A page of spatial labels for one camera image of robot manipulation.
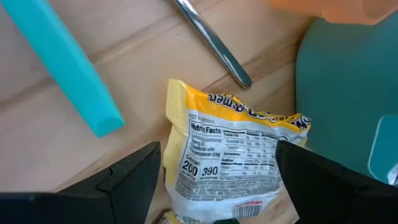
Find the wood grain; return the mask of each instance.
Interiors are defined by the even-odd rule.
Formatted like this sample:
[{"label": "wood grain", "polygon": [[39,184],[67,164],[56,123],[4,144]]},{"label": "wood grain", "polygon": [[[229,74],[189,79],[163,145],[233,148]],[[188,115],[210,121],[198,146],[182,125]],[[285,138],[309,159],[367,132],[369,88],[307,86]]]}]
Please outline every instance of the wood grain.
[{"label": "wood grain", "polygon": [[[0,9],[0,29],[6,31],[0,32],[0,191],[60,190],[151,141],[164,148],[169,78],[207,92],[231,92],[256,110],[295,111],[294,60],[309,17],[275,10],[266,0],[192,1],[252,77],[252,88],[243,91],[171,0],[50,2],[95,64],[127,125],[94,137]],[[147,223],[171,203],[162,172]],[[287,205],[285,212],[278,201]],[[264,217],[271,223],[294,220],[287,194],[278,201]],[[280,215],[272,219],[272,213]]]}]

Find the nutrition facts label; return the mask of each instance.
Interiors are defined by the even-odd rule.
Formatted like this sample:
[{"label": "nutrition facts label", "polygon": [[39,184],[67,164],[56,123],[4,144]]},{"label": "nutrition facts label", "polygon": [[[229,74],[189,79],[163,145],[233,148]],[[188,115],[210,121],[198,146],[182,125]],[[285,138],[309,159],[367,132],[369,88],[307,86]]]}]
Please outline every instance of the nutrition facts label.
[{"label": "nutrition facts label", "polygon": [[251,122],[226,122],[189,114],[176,190],[190,200],[224,200],[277,190],[272,129]]}]

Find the snack bag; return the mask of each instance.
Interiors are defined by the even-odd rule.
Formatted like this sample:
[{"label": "snack bag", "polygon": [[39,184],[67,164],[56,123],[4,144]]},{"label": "snack bag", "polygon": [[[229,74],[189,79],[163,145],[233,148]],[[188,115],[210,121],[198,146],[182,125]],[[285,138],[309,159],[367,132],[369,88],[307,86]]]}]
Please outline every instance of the snack bag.
[{"label": "snack bag", "polygon": [[253,111],[237,97],[170,80],[165,185],[177,215],[201,222],[258,215],[283,186],[278,140],[303,142],[310,119]]}]

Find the black object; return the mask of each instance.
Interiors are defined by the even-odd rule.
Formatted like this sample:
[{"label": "black object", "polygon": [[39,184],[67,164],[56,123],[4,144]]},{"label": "black object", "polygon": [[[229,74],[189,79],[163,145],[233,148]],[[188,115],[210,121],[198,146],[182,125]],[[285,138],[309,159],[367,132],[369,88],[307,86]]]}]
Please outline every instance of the black object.
[{"label": "black object", "polygon": [[159,167],[153,142],[56,194],[0,194],[0,223],[144,223]]},{"label": "black object", "polygon": [[286,141],[276,160],[300,223],[398,223],[397,188]]}]

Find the yellow plastic wrapper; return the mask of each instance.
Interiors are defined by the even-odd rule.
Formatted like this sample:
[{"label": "yellow plastic wrapper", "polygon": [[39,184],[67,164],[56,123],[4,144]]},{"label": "yellow plastic wrapper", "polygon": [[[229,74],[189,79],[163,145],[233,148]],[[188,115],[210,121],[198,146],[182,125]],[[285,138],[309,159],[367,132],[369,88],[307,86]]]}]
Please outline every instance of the yellow plastic wrapper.
[{"label": "yellow plastic wrapper", "polygon": [[303,143],[311,128],[302,114],[254,111],[229,93],[203,93],[179,80],[169,81],[166,115],[173,210],[201,222],[258,215],[283,186],[277,142]]}]

